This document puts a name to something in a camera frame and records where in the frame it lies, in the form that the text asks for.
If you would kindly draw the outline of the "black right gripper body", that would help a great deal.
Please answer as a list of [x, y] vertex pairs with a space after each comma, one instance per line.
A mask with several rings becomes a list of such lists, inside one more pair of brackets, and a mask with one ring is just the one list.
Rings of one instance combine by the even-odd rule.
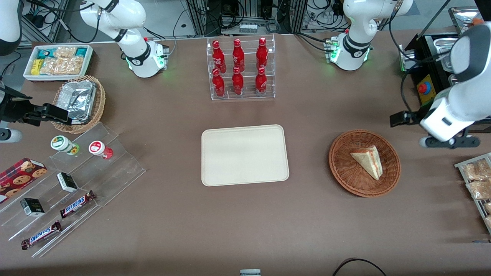
[[31, 96], [11, 89], [8, 86], [1, 87], [0, 119], [5, 122], [33, 123], [26, 114], [33, 110]]

